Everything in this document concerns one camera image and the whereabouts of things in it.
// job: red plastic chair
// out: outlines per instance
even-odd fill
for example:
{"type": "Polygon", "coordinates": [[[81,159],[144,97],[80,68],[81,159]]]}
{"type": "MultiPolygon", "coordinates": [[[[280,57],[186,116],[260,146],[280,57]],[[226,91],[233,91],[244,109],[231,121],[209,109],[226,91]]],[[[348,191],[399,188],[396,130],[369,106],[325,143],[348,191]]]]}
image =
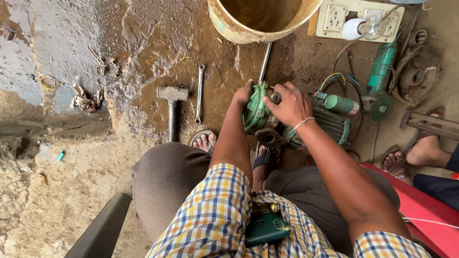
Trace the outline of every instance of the red plastic chair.
{"type": "MultiPolygon", "coordinates": [[[[362,163],[360,166],[372,169],[389,180],[398,193],[400,212],[404,217],[459,226],[459,213],[446,204],[396,179],[370,163],[362,163]]],[[[410,219],[406,223],[411,234],[443,258],[459,257],[459,229],[414,219],[410,219]]]]}

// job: dirt floor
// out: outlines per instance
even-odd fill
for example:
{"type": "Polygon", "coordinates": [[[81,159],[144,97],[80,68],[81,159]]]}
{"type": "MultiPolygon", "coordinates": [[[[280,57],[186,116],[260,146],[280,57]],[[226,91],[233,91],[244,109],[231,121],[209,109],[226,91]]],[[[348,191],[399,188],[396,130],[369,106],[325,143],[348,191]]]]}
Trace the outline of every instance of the dirt floor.
{"type": "MultiPolygon", "coordinates": [[[[442,60],[435,88],[415,110],[446,108],[459,121],[455,101],[459,3],[429,3],[415,28],[425,28],[426,45],[442,60]]],[[[190,89],[180,104],[179,139],[188,143],[202,129],[219,132],[236,89],[257,79],[265,45],[235,45],[218,34],[202,0],[0,0],[0,28],[17,31],[0,37],[0,258],[63,257],[105,203],[120,192],[132,193],[131,167],[155,141],[167,142],[168,105],[156,87],[190,89]],[[88,46],[108,63],[100,63],[88,46]],[[198,65],[205,64],[202,124],[195,125],[198,65]],[[50,75],[54,91],[35,78],[50,75]],[[97,112],[69,108],[77,83],[93,97],[104,91],[97,112]],[[63,160],[57,155],[65,151],[63,160]],[[47,177],[43,184],[42,174],[47,177]]],[[[331,73],[344,40],[308,37],[307,25],[276,41],[266,72],[274,85],[291,80],[304,92],[317,90],[331,73]]],[[[380,44],[352,46],[357,81],[366,85],[380,44]]],[[[347,71],[341,59],[338,71],[347,71]]],[[[396,102],[380,124],[375,160],[394,144],[404,146],[413,129],[398,128],[406,106],[396,102]]],[[[369,159],[373,122],[368,116],[349,149],[369,159]]],[[[442,138],[452,151],[457,142],[442,138]]],[[[449,177],[450,171],[409,168],[411,174],[449,177]]],[[[143,257],[151,246],[131,205],[114,257],[143,257]]]]}

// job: brown pants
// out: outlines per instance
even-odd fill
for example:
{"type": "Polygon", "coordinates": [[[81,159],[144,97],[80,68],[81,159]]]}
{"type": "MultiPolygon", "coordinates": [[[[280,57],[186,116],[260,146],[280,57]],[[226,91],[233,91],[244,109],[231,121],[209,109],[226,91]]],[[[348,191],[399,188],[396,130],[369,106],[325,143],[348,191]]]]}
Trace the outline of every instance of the brown pants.
{"type": "MultiPolygon", "coordinates": [[[[152,242],[169,226],[186,197],[204,179],[209,163],[207,152],[176,142],[151,148],[137,162],[134,202],[152,242]]],[[[373,170],[366,172],[398,209],[400,200],[389,181],[373,170]]],[[[352,255],[347,224],[317,167],[275,170],[267,178],[265,189],[286,198],[309,215],[336,251],[352,255]]]]}

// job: plaid shirt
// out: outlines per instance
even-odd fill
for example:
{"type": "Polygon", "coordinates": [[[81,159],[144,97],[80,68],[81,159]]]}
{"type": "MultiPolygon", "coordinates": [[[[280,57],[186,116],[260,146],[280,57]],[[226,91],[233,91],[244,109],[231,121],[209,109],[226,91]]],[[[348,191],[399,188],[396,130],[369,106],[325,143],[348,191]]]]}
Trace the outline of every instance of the plaid shirt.
{"type": "MultiPolygon", "coordinates": [[[[233,165],[218,164],[188,195],[175,218],[146,255],[152,257],[346,257],[303,211],[270,191],[249,193],[249,179],[233,165]],[[276,244],[245,246],[244,230],[252,203],[278,203],[290,226],[276,244]]],[[[355,257],[430,257],[401,236],[376,231],[362,234],[355,257]]]]}

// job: mobile phone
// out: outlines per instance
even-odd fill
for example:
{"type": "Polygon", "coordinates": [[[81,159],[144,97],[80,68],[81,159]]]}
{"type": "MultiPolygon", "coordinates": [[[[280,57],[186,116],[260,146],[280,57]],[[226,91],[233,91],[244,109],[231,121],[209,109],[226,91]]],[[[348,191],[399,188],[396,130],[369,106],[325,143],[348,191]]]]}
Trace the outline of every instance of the mobile phone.
{"type": "Polygon", "coordinates": [[[251,215],[245,235],[246,247],[252,247],[290,236],[290,227],[280,212],[257,212],[251,215]]]}

